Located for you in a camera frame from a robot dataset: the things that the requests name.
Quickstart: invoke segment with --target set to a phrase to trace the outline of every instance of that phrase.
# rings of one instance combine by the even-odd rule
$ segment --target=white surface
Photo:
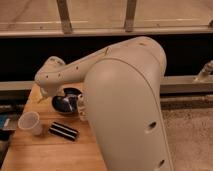
[[[109,48],[84,81],[87,118],[107,168],[172,171],[159,102],[163,49],[147,37],[115,49]]]
[[[39,114],[34,111],[23,113],[18,120],[18,127],[23,131],[32,133],[33,135],[40,135],[42,133]]]

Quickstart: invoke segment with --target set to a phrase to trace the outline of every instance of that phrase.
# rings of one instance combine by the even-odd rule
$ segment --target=black object
[[[51,127],[49,128],[49,131],[52,134],[64,137],[71,141],[75,141],[79,134],[76,129],[70,128],[57,122],[52,123]]]
[[[54,96],[52,98],[53,108],[62,113],[75,113],[77,110],[77,99],[81,91],[76,88],[64,88],[65,96]]]
[[[0,80],[33,80],[35,73],[48,56],[58,56],[65,63],[70,63],[108,45],[136,36],[141,36],[141,34],[76,37],[42,35],[31,38],[29,36],[19,38],[17,36],[13,38],[2,36],[0,38],[0,52],[3,62],[0,63]],[[152,34],[146,36],[155,39],[164,48],[167,56],[167,76],[197,75],[203,65],[212,60],[212,33]]]

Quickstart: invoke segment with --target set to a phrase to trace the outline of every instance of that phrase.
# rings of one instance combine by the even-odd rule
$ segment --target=gray floor
[[[167,100],[162,112],[175,171],[212,171],[213,101]]]

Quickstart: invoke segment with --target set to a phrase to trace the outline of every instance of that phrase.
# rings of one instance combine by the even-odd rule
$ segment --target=paper cup
[[[42,133],[39,114],[34,111],[23,113],[18,120],[18,127],[21,130],[32,133],[33,135],[40,135]]]

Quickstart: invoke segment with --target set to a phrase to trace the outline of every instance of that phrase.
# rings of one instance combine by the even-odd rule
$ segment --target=metal frame
[[[0,82],[0,100],[25,100],[33,84],[34,81]]]
[[[161,94],[173,93],[213,93],[213,76],[205,82],[194,83],[196,76],[168,76],[161,83]]]
[[[58,11],[61,18],[61,27],[64,34],[72,33],[72,25],[67,7],[67,0],[57,0]]]
[[[213,28],[213,20],[210,21],[209,27]]]
[[[164,27],[134,28],[132,32],[124,29],[74,29],[72,34],[64,34],[61,30],[33,31],[0,31],[0,37],[83,37],[83,36],[129,36],[129,35],[163,35],[163,34],[200,34],[213,33],[209,26],[199,27]]]
[[[126,32],[132,32],[134,28],[135,10],[137,0],[127,0],[126,18],[124,28]]]

